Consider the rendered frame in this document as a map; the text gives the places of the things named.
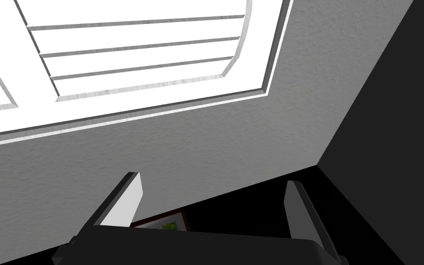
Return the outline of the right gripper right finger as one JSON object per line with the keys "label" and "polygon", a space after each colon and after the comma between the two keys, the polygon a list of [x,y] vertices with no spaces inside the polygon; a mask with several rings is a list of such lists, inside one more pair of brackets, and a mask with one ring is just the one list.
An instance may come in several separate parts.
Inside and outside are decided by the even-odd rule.
{"label": "right gripper right finger", "polygon": [[291,238],[312,240],[331,257],[340,257],[301,182],[287,182],[284,208]]}

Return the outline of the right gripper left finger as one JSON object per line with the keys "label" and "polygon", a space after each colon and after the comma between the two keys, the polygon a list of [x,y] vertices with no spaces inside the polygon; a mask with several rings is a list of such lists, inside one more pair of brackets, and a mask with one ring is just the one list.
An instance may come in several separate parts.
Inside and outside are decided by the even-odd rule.
{"label": "right gripper left finger", "polygon": [[129,227],[143,195],[140,173],[128,172],[83,225]]}

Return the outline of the white panelled door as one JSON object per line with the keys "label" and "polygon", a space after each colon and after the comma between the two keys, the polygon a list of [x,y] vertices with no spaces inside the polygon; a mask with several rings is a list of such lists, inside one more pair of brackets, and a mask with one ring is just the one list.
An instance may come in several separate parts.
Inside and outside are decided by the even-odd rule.
{"label": "white panelled door", "polygon": [[268,95],[294,0],[0,0],[0,145]]}

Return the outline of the framed picture with dark frame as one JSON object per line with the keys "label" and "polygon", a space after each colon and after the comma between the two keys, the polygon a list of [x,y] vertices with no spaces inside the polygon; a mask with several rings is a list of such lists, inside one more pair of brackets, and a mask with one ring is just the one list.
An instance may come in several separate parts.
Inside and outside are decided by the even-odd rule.
{"label": "framed picture with dark frame", "polygon": [[132,228],[190,231],[183,208],[171,210],[131,223]]}

